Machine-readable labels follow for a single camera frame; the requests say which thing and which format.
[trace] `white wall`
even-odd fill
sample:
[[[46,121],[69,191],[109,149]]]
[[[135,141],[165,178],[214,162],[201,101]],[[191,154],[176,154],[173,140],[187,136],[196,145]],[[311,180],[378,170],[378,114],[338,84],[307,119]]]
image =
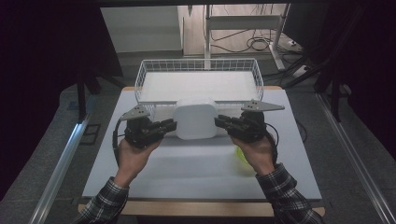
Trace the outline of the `white wall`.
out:
[[[177,7],[101,10],[117,53],[181,49]]]

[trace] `plaid shirt sleeve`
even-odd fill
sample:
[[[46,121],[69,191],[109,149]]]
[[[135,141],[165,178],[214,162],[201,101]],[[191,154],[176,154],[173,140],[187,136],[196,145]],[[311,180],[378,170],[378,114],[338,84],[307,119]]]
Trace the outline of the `plaid shirt sleeve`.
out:
[[[274,209],[276,223],[324,223],[322,217],[312,210],[309,201],[295,188],[297,181],[282,163],[276,164],[271,174],[257,175],[256,178]]]
[[[129,188],[116,185],[110,177],[99,193],[92,198],[72,222],[82,223],[115,223],[128,200]]]

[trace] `black curtain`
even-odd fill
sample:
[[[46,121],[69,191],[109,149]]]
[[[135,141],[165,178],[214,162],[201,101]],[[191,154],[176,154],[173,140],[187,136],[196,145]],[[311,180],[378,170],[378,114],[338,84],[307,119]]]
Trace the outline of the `black curtain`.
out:
[[[77,74],[90,80],[94,71],[122,76],[99,7],[35,4],[0,5],[1,199],[47,130],[60,93],[76,83]]]
[[[341,77],[356,114],[396,158],[396,2],[371,1],[343,51]]]

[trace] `person's right hand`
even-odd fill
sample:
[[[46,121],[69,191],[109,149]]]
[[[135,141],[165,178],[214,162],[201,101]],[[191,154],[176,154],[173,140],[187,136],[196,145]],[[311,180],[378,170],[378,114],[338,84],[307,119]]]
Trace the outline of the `person's right hand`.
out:
[[[146,166],[149,155],[160,143],[161,140],[145,148],[138,148],[122,139],[119,144],[120,167],[114,178],[114,183],[124,188],[128,187]]]
[[[266,137],[254,143],[246,143],[235,137],[231,137],[231,140],[241,147],[247,162],[258,175],[269,175],[275,170],[271,144]]]

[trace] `white tabletop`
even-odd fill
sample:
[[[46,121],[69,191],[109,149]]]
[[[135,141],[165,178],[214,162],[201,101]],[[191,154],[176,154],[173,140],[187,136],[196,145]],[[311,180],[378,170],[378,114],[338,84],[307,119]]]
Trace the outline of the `white tabletop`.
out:
[[[285,110],[265,112],[267,123],[280,135],[278,162],[283,162],[298,181],[299,190],[309,200],[321,200],[304,144],[299,134],[285,91],[264,91],[264,102],[283,105]],[[83,191],[83,197],[95,196],[110,176],[117,172],[111,136],[119,117],[136,105],[134,91],[123,91],[108,125],[103,143]],[[125,122],[120,126],[123,133]],[[228,136],[181,140],[164,138],[150,156],[145,169],[133,181],[131,198],[196,201],[262,201],[264,195],[252,168],[235,156]]]

